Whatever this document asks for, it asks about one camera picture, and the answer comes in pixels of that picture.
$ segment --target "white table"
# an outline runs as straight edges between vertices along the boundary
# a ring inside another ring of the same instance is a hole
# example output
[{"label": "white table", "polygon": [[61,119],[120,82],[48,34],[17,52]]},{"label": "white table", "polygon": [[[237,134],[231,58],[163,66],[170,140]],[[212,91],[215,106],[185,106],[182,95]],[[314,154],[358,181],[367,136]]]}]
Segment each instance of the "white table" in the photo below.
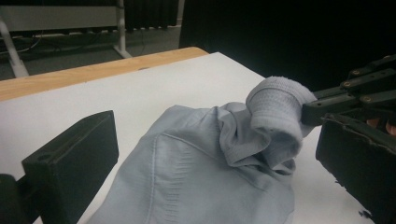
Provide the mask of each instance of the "white table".
[{"label": "white table", "polygon": [[[119,163],[81,218],[80,223],[84,223],[105,198],[120,164],[166,108],[245,102],[262,80],[241,64],[215,53],[5,100],[0,102],[0,173],[20,178],[22,159],[78,120],[113,110]],[[361,205],[315,160],[319,132],[316,128],[308,135],[296,159],[293,223],[373,223],[360,217]]]}]

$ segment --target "gray floor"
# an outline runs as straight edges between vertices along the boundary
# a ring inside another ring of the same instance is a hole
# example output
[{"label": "gray floor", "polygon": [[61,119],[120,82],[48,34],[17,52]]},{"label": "gray floor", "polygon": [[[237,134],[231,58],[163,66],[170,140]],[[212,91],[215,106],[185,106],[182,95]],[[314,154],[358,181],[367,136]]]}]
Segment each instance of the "gray floor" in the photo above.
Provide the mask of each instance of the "gray floor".
[{"label": "gray floor", "polygon": [[[127,51],[134,57],[178,48],[180,27],[163,29],[135,30],[126,35]],[[31,76],[74,68],[83,65],[104,63],[121,59],[112,48],[117,43],[117,33],[102,32],[101,34],[75,34],[42,37],[38,44],[20,53]],[[29,38],[15,39],[17,49],[28,46]],[[6,51],[0,52],[0,80],[14,78],[8,63]]]}]

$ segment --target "dark background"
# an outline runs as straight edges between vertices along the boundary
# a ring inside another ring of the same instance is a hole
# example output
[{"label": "dark background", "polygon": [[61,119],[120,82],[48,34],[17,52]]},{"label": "dark background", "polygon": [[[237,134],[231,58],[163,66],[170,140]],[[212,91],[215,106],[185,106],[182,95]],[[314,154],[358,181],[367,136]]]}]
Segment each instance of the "dark background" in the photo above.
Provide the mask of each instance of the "dark background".
[{"label": "dark background", "polygon": [[219,51],[311,91],[396,53],[392,1],[186,0],[179,46]]}]

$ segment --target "wooden table edge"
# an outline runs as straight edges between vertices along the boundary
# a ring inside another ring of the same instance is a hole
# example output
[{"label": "wooden table edge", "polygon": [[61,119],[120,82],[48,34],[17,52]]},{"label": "wooden table edge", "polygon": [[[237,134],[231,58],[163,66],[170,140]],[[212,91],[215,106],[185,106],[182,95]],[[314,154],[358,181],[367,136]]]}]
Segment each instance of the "wooden table edge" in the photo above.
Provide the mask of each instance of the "wooden table edge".
[{"label": "wooden table edge", "polygon": [[175,49],[108,63],[98,63],[30,77],[4,80],[0,81],[0,101],[42,91],[50,91],[103,77],[113,77],[143,68],[175,63],[207,54],[207,52],[198,48]]}]

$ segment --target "gray cloth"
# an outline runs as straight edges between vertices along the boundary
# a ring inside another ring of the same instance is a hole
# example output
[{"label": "gray cloth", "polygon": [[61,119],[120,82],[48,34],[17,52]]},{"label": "gray cloth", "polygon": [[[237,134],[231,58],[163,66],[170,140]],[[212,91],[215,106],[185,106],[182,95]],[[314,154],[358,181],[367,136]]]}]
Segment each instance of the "gray cloth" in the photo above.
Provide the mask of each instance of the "gray cloth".
[{"label": "gray cloth", "polygon": [[269,77],[247,97],[210,109],[173,106],[121,166],[89,223],[286,223],[290,186],[311,130],[300,122],[314,95]]}]

